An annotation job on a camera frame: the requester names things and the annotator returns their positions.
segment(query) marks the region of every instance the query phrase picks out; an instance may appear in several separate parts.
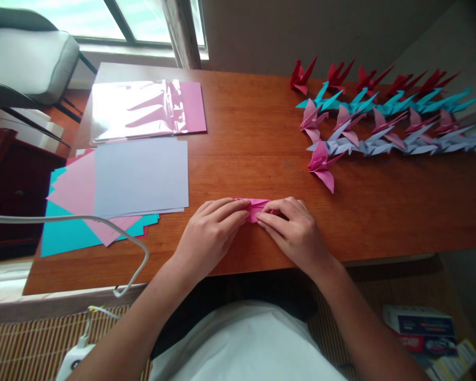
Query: person's left hand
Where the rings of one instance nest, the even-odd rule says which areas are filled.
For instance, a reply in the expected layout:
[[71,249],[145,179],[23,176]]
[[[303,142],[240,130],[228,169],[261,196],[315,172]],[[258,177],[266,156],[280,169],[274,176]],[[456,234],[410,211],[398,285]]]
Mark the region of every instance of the person's left hand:
[[224,258],[249,204],[234,198],[207,201],[192,216],[172,257],[191,281],[203,280]]

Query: person's right hand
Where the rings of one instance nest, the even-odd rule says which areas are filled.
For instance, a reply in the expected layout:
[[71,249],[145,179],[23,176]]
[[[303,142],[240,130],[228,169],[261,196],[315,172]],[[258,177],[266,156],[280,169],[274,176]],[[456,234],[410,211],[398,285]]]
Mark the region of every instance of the person's right hand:
[[[271,211],[282,213],[289,221]],[[257,218],[284,254],[312,279],[332,266],[334,258],[303,201],[294,197],[270,201]]]

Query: chair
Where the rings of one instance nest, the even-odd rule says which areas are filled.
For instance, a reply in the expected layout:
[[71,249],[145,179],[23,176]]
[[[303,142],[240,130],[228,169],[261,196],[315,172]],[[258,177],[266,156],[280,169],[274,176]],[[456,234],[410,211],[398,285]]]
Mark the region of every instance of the chair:
[[81,118],[62,105],[80,59],[94,74],[95,67],[81,54],[79,44],[40,14],[0,8],[0,108],[29,126],[70,145],[13,110],[54,106],[80,123]]

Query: dark pants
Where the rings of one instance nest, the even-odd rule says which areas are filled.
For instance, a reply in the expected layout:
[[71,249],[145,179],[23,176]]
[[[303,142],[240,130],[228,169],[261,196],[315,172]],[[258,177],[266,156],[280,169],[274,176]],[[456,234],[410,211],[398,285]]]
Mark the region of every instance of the dark pants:
[[210,312],[239,300],[258,300],[281,307],[307,322],[317,311],[308,278],[298,269],[208,277],[202,280],[166,322],[150,359],[175,345]]

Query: bamboo mat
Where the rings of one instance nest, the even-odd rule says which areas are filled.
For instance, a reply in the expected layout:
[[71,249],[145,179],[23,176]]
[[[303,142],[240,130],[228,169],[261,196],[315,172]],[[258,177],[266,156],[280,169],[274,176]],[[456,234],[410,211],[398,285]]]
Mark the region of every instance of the bamboo mat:
[[[424,270],[430,268],[426,262],[421,262],[417,267]],[[405,273],[406,266],[413,265],[400,264],[398,267],[400,272]],[[354,268],[350,270],[350,273],[357,281],[364,297],[378,314],[381,313],[384,304],[432,306],[453,317],[459,339],[468,338],[476,345],[474,334],[443,269],[435,269],[421,275],[402,274],[400,277],[394,271],[384,270],[381,266],[374,266],[374,269]],[[391,278],[384,279],[385,274]],[[132,292],[133,296],[137,296],[140,291]],[[313,293],[319,308],[309,320],[311,334],[319,344],[323,355],[347,379],[358,380],[329,307],[315,285],[313,285]],[[128,305],[111,306],[111,310],[116,314],[123,314],[131,302],[128,301]],[[89,304],[106,304],[110,307],[102,300],[83,300],[76,304],[78,306],[74,308],[79,308],[81,311],[80,306]],[[46,308],[37,308],[38,312],[43,311],[45,318],[32,319],[36,311],[36,305],[33,306],[34,308],[30,307],[26,313],[18,312],[17,306],[16,311],[9,309],[7,313],[0,312],[0,321],[13,321],[0,324],[0,381],[54,380],[63,357],[70,348],[76,345],[78,338],[82,335],[86,323],[85,313],[54,316],[54,311],[59,313],[60,308],[52,306],[48,315],[53,316],[46,317]],[[115,321],[106,315],[95,314],[89,342],[97,342],[114,323]],[[149,362],[145,364],[142,380],[148,379],[150,367]]]

